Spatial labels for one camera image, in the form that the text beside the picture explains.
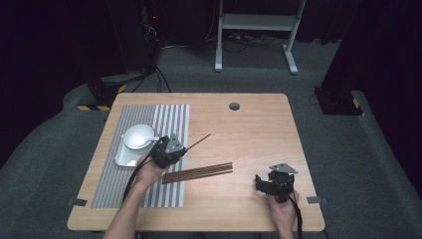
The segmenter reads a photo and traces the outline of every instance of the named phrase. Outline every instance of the white and gray striped mat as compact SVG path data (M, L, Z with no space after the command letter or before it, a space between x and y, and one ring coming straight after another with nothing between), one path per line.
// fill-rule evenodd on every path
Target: white and gray striped mat
M117 129L105 161L102 176L97 187L92 208L118 208L124 189L134 171L134 167L119 166L114 158L120 137L136 124L152 126L159 136L176 133L183 146L187 147L189 128L189 105L124 106L118 120ZM170 166L168 171L185 169L186 155ZM161 184L161 179L152 185L142 207L181 207L184 201L184 182Z

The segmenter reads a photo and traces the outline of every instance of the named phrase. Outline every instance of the chopstick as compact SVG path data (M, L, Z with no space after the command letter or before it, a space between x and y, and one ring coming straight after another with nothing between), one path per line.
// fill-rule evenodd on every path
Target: chopstick
M187 169L187 170L178 171L178 172L169 172L169 173L165 173L162 176L162 184L221 175L221 174L233 172L232 169L233 169L233 162L227 162L227 163L216 164L216 165L211 165L211 166Z

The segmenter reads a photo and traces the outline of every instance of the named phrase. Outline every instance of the hand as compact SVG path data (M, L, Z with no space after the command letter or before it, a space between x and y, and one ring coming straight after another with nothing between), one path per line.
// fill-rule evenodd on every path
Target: hand
M299 194L294 191L290 194L292 199L299 201ZM292 201L288 198L286 202L279 203L276 196L267 195L270 202L271 213L276 223L281 238L293 238L293 225L296 219L296 211Z
M142 186L143 188L148 188L161 177L162 173L166 169L167 168L160 168L153 161L148 162L137 173L133 186Z

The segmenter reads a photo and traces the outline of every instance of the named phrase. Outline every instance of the metal stand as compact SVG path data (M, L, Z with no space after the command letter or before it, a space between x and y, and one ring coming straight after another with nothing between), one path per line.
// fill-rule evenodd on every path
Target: metal stand
M290 31L289 42L283 45L283 52L289 64L291 74L298 73L298 67L292 55L292 46L301 23L307 0L301 0L298 13L295 16L279 15L250 15L250 14L224 14L223 0L220 0L218 19L218 40L215 55L215 71L223 70L222 37L223 29L266 30L266 31Z

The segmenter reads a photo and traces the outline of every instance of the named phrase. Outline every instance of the black cable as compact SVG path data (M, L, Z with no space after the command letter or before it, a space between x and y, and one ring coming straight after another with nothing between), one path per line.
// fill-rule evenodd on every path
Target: black cable
M159 76L158 71L155 71L155 72L157 73L157 78L158 78L158 83L157 83L157 92L158 92L158 93L161 93L161 78L160 78L160 76Z
M136 178L137 174L139 173L140 169L143 168L147 163L151 162L148 161L146 162L146 160L149 158L150 156L150 152L148 153L148 155L143 159L143 161L140 162L140 164L136 167L136 169L133 171L132 175L130 176L129 181L127 182L126 185L126 189L124 190L124 194L123 194L123 200L122 202L124 202L124 200L126 199L127 195L130 192L131 186L133 184L134 179Z
M145 78L142 78L142 80L140 80L139 84L137 84L137 86L133 89L132 93L136 91L136 89L143 83L143 81L145 81Z
M257 47L272 47L272 46L277 46L277 45L281 45L283 43L286 42L286 39L278 39L278 38L273 38L273 39L261 39L261 38L254 38L254 39L248 39L249 40L249 45L250 46L257 46ZM268 43L255 43L254 41L263 41L263 40L268 40Z
M210 30L208 31L208 34L207 34L207 36L205 36L205 41L207 41L207 39L208 39L208 37L210 36L210 34L211 34L211 31L212 31L212 28L213 28L213 26L214 26L214 20L215 20L215 13L217 12L217 0L214 0L214 12L213 12L213 14L212 14L212 21L211 21L211 27L210 27Z
M329 239L328 233L326 233L325 228L322 230L323 235L325 236L326 239Z
M289 200L291 200L291 202L293 203L296 216L298 217L298 236L299 236L299 239L303 239L303 234L302 234L303 218L302 218L301 209L299 208L298 203L296 202L295 190L293 189L293 195L295 197L295 200L293 200L292 197L288 193L286 193L285 189L283 189L283 187L280 186L280 183L277 180L274 180L274 181L276 182L276 185L286 194Z
M224 47L221 47L221 48L222 48L224 51L229 52L229 53L241 53L241 52L245 51L245 50L249 47L249 41L248 41L248 39L246 39L246 38L245 38L245 36L243 36L243 35L240 35L239 37L243 38L244 42L246 43L244 48L242 48L242 49L240 49L240 50L238 50L238 51L228 50L227 48L224 48Z
M236 0L235 4L233 5L233 13L236 13L237 2L238 0Z
M302 239L303 238L303 235L302 235L303 219L302 219L301 209L299 208L298 203L294 201L289 194L286 193L286 195L288 196L289 200L291 200L291 202L293 203L293 207L295 208L296 216L298 217L298 236L299 236L299 239Z
M156 71L157 71L157 72L161 75L162 79L164 80L165 85L167 86L168 91L171 93L171 89L170 89L170 87L168 86L168 82L167 82L167 80L165 79L164 75L162 74L161 70L159 70L159 68L158 68L156 65L155 65L155 69L156 69Z
M313 99L314 98L316 98L317 97L317 95L316 94L313 94L312 96L310 96L310 103L311 103L311 106L319 106L319 102L317 101L317 99L316 99L316 103L314 103L313 102Z

